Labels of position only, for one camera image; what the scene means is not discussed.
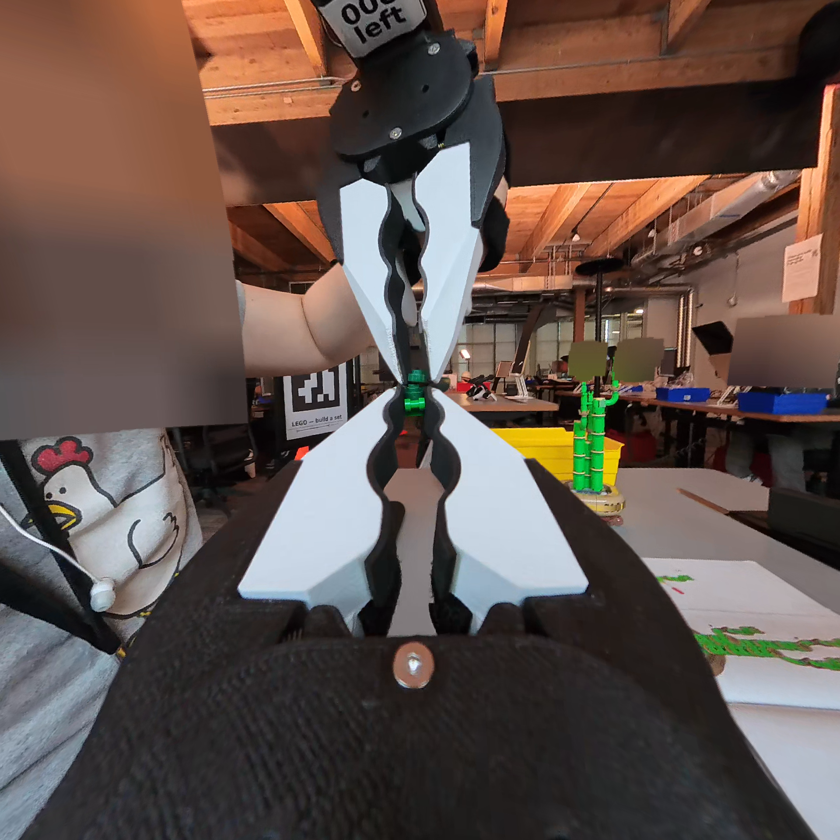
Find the long wooden desk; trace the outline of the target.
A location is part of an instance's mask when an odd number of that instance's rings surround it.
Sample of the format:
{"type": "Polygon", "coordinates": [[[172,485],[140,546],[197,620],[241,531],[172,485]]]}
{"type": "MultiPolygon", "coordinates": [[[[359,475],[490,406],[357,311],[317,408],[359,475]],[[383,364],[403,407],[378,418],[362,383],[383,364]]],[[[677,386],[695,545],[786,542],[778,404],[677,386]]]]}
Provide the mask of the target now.
{"type": "Polygon", "coordinates": [[[819,413],[816,415],[802,414],[768,414],[749,413],[738,408],[736,404],[721,405],[708,402],[669,402],[655,399],[653,395],[644,392],[628,392],[620,395],[620,400],[625,403],[637,403],[642,406],[659,406],[672,408],[674,410],[686,410],[691,413],[713,414],[731,418],[749,418],[757,421],[772,422],[778,424],[837,424],[839,423],[838,412],[819,413]]]}

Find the grey printed shirt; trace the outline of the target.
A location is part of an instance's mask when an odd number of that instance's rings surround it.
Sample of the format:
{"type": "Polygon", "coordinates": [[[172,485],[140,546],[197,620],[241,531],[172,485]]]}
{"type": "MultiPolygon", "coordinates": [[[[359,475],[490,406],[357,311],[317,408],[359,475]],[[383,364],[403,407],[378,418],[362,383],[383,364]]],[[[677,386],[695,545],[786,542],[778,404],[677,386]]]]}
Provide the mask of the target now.
{"type": "Polygon", "coordinates": [[[2,575],[75,624],[2,605],[2,838],[19,838],[202,534],[162,428],[2,442],[1,533],[2,575]]]}

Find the building instruction booklet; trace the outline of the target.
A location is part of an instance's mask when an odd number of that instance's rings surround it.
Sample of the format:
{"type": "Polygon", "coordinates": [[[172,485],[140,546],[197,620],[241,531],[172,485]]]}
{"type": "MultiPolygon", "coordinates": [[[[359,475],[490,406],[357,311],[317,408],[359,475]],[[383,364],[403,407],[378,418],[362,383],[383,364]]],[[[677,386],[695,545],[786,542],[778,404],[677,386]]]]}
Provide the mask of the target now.
{"type": "Polygon", "coordinates": [[[745,737],[819,838],[839,838],[839,617],[752,561],[644,559],[745,737]]]}

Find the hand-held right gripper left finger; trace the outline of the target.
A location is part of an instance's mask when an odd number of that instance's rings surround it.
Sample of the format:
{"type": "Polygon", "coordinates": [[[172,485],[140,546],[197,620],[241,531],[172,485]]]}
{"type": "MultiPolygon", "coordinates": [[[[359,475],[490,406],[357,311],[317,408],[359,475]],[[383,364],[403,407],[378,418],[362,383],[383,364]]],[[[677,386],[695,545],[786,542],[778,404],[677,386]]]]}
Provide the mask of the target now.
{"type": "Polygon", "coordinates": [[[404,418],[404,390],[392,388],[303,458],[238,584],[243,598],[332,606],[353,635],[386,633],[401,516],[385,487],[404,418]]]}

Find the black framed marker sign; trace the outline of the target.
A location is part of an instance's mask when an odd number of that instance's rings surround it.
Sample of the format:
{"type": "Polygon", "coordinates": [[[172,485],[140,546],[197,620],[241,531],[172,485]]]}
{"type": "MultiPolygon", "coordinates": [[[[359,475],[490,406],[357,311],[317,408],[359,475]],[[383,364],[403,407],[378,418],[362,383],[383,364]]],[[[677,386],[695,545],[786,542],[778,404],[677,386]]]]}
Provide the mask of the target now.
{"type": "Polygon", "coordinates": [[[279,431],[292,443],[331,434],[350,418],[347,363],[280,378],[279,431]]]}

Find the black pole stand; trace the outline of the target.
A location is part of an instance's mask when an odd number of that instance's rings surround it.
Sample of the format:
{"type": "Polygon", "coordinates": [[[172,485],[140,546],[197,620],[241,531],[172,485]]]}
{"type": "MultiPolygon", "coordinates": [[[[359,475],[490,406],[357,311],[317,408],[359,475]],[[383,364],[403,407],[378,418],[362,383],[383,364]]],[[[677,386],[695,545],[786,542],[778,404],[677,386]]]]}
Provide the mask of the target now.
{"type": "MultiPolygon", "coordinates": [[[[603,339],[603,292],[604,292],[604,274],[611,274],[621,269],[623,260],[617,257],[600,257],[597,259],[590,259],[579,264],[574,273],[577,277],[593,277],[595,279],[595,340],[601,342],[603,339]]],[[[606,348],[603,348],[603,361],[601,362],[601,369],[593,380],[592,394],[594,397],[602,396],[602,381],[606,375],[606,348]]]]}

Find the small wooden desk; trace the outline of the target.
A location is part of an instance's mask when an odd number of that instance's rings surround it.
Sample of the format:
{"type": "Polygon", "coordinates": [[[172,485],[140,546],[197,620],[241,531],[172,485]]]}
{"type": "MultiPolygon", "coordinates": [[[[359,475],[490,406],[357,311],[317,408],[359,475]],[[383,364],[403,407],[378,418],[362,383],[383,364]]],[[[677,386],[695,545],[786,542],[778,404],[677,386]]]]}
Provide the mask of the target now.
{"type": "Polygon", "coordinates": [[[556,403],[540,400],[534,397],[527,397],[520,400],[506,395],[497,395],[496,398],[492,399],[480,398],[475,400],[468,397],[465,392],[445,392],[444,396],[448,397],[452,402],[460,405],[465,408],[466,411],[473,414],[533,414],[556,413],[559,411],[559,406],[556,403]]]}

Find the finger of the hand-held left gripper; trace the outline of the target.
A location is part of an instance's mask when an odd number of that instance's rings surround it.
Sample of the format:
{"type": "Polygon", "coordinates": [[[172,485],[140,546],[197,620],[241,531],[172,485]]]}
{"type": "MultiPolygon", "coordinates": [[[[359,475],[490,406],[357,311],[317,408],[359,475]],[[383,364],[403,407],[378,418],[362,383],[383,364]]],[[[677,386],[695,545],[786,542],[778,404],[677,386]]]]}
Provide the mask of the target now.
{"type": "Polygon", "coordinates": [[[429,379],[438,382],[463,325],[483,252],[480,231],[471,223],[469,143],[438,152],[416,175],[413,192],[426,223],[421,323],[429,379]]]}
{"type": "Polygon", "coordinates": [[[403,316],[406,284],[399,270],[403,211],[387,186],[367,180],[341,188],[340,211],[343,272],[383,360],[404,385],[410,348],[403,316]]]}

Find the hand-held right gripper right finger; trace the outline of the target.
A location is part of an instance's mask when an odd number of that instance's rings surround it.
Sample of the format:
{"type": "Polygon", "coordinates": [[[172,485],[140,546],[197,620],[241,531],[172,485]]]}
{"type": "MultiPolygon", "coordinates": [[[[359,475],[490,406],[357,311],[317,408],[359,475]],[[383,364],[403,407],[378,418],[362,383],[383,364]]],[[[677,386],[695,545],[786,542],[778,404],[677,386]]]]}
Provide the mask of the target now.
{"type": "Polygon", "coordinates": [[[589,584],[525,459],[441,391],[425,395],[437,504],[429,613],[439,635],[475,633],[490,609],[589,584]]]}

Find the person's left forearm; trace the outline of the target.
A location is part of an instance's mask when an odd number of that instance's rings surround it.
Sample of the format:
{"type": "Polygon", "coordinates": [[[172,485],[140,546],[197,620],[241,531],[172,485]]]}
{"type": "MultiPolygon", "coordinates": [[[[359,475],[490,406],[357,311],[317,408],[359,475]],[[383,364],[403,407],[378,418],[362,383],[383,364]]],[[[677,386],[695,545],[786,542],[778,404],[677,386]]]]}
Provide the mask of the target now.
{"type": "Polygon", "coordinates": [[[236,290],[247,376],[325,371],[375,343],[339,264],[304,295],[238,280],[236,290]]]}

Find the red plastic bin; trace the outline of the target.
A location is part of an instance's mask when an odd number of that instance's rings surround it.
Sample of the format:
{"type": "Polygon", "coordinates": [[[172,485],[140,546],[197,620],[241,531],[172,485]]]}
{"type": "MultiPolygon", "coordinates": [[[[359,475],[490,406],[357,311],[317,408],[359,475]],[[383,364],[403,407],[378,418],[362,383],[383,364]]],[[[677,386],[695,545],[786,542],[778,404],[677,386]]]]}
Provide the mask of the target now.
{"type": "Polygon", "coordinates": [[[619,455],[620,466],[633,466],[651,463],[658,456],[657,440],[648,428],[630,435],[610,429],[605,436],[622,445],[619,455]]]}

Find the black device with green lights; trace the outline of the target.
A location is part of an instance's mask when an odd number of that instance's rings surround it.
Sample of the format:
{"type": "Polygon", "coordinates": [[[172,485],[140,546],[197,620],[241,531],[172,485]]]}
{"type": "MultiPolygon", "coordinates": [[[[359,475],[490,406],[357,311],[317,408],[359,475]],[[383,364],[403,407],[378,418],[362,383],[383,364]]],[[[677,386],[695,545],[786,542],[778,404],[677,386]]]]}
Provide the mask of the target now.
{"type": "Polygon", "coordinates": [[[806,491],[772,488],[767,524],[771,531],[839,551],[839,500],[806,491]]]}

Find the yellow plastic bin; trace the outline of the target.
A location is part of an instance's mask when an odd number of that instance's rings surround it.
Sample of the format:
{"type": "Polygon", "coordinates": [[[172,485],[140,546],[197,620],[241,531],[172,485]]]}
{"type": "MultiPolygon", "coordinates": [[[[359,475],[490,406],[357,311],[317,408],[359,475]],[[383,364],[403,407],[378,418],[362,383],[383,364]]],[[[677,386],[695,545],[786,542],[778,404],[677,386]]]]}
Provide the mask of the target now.
{"type": "MultiPolygon", "coordinates": [[[[573,433],[563,427],[496,427],[490,431],[504,439],[525,458],[537,460],[560,481],[573,478],[573,433]]],[[[614,485],[623,443],[604,440],[603,479],[614,485]]]]}

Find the toy bamboo plant model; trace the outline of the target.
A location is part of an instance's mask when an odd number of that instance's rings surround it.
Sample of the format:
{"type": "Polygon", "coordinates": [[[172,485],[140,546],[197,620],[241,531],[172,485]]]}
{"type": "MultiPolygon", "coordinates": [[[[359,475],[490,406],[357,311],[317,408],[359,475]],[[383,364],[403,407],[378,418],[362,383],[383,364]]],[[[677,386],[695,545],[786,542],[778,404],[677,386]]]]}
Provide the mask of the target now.
{"type": "Polygon", "coordinates": [[[610,383],[610,395],[602,393],[602,378],[593,386],[581,385],[580,418],[574,422],[572,478],[565,484],[571,493],[612,526],[623,524],[625,498],[615,486],[620,450],[606,451],[606,408],[618,400],[618,382],[610,383]]]}

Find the white wall poster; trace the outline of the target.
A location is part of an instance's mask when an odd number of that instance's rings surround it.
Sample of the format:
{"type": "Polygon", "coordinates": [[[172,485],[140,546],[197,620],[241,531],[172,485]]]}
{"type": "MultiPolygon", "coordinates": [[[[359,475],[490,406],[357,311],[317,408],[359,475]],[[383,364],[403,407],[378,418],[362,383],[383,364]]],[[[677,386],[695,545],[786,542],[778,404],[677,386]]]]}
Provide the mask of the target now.
{"type": "Polygon", "coordinates": [[[783,302],[814,298],[818,292],[823,234],[816,234],[784,249],[783,302]]]}

